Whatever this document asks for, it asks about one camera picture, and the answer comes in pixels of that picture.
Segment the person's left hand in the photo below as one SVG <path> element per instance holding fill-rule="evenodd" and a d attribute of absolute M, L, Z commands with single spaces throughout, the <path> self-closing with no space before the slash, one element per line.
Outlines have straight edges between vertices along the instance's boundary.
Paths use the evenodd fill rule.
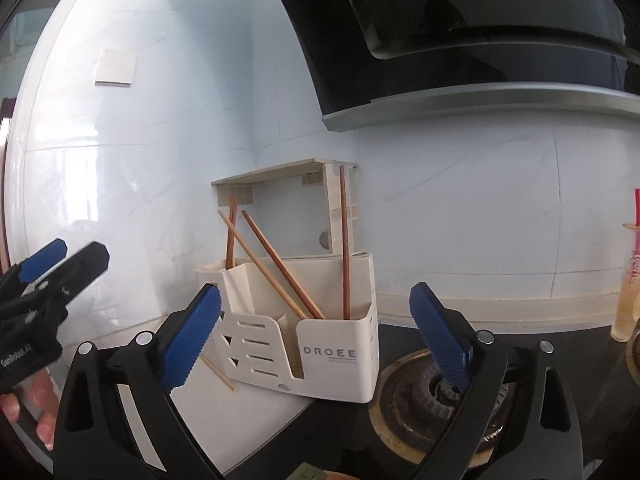
<path fill-rule="evenodd" d="M 56 419 L 58 418 L 58 396 L 47 370 L 40 370 L 32 376 L 32 384 L 27 388 L 23 398 L 31 408 L 35 408 L 40 416 L 37 420 L 36 435 L 48 451 L 54 448 Z M 21 405 L 14 393 L 1 396 L 1 409 L 11 424 L 16 424 L 20 417 Z"/>

